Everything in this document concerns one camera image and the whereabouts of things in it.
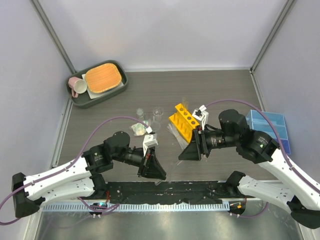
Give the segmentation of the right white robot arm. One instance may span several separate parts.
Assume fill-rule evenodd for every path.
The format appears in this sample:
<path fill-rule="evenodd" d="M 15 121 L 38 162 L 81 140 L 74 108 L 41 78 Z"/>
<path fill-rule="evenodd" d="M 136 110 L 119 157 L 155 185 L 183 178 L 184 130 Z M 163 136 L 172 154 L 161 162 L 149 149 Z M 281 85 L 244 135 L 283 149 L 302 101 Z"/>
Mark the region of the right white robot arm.
<path fill-rule="evenodd" d="M 250 129 L 244 115 L 235 109 L 218 116 L 221 128 L 197 126 L 191 142 L 179 155 L 179 160 L 199 161 L 214 149 L 232 148 L 246 160 L 267 170 L 284 187 L 260 182 L 245 173 L 234 171 L 226 180 L 223 192 L 259 198 L 288 212 L 299 224 L 320 227 L 320 185 L 290 159 L 285 159 L 280 145 L 263 131 Z"/>

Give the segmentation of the yellow test tube rack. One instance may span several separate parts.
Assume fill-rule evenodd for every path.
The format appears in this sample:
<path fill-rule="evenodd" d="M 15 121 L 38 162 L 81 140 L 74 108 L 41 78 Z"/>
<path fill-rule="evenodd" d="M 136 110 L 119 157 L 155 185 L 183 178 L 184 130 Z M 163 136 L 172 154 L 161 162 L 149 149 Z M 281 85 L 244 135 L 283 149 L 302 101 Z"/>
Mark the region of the yellow test tube rack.
<path fill-rule="evenodd" d="M 178 133 L 189 143 L 192 139 L 192 132 L 199 123 L 182 103 L 175 106 L 176 112 L 168 117 L 169 121 L 175 126 Z"/>

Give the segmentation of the long glass test tube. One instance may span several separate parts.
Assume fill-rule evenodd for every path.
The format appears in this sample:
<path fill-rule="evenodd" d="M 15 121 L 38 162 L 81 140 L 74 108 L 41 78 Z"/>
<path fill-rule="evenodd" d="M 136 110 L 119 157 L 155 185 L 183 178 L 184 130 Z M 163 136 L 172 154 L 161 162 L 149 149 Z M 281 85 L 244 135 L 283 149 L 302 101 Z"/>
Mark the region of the long glass test tube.
<path fill-rule="evenodd" d="M 185 111 L 187 111 L 187 110 L 188 110 L 188 107 L 189 107 L 189 102 L 188 102 L 188 100 L 187 100 L 186 97 L 183 97 L 183 98 L 182 98 L 181 104 L 182 104 L 183 109 L 184 109 Z"/>

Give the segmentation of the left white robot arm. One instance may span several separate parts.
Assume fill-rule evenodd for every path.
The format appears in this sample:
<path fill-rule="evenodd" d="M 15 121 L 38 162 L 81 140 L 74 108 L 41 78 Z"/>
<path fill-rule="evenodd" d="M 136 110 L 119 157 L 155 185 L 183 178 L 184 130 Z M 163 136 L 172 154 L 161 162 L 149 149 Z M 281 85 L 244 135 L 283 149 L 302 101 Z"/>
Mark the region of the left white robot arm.
<path fill-rule="evenodd" d="M 102 144 L 70 161 L 35 175 L 21 172 L 12 176 L 13 205 L 16 218 L 30 216 L 54 202 L 72 198 L 100 200 L 107 192 L 102 173 L 114 167 L 114 161 L 138 168 L 137 175 L 146 179 L 165 180 L 166 172 L 156 157 L 157 135 L 145 135 L 142 147 L 130 147 L 130 136 L 114 133 Z"/>

